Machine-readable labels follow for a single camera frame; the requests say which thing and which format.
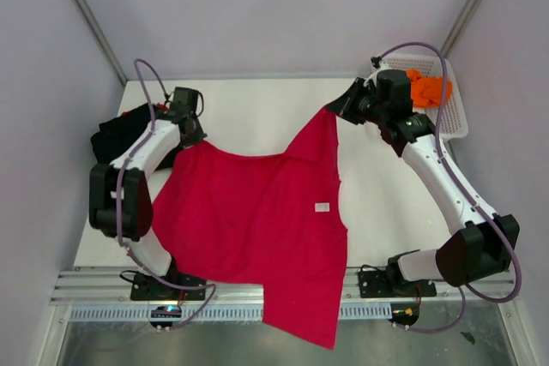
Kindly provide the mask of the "magenta t shirt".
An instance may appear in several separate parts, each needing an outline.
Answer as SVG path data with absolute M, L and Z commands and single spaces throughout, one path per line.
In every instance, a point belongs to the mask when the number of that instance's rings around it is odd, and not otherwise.
M 154 201 L 152 228 L 180 272 L 263 288 L 263 321 L 333 349 L 347 267 L 335 114 L 321 109 L 287 149 L 183 150 Z

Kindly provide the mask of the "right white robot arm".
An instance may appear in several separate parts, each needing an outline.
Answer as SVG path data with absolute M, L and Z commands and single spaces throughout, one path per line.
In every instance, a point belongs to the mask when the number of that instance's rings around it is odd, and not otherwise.
M 326 106 L 355 124 L 375 124 L 385 143 L 416 173 L 436 202 L 450 237 L 438 249 L 415 250 L 388 260 L 384 284 L 403 295 L 415 281 L 442 280 L 470 288 L 474 281 L 513 268 L 513 299 L 522 286 L 515 246 L 520 226 L 513 215 L 501 215 L 478 195 L 453 159 L 443 150 L 431 119 L 413 109 L 411 81 L 399 69 L 379 69 L 357 78 Z

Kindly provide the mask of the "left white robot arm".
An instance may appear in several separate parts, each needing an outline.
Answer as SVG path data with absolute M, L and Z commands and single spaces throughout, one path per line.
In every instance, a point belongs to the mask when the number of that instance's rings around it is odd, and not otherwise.
M 111 237 L 151 277 L 149 287 L 163 299 L 178 291 L 206 291 L 209 286 L 180 284 L 175 259 L 160 244 L 152 229 L 153 202 L 148 179 L 173 151 L 180 152 L 207 135 L 199 117 L 204 109 L 201 92 L 176 87 L 166 106 L 155 110 L 147 102 L 149 121 L 129 148 L 108 164 L 90 171 L 89 223 Z

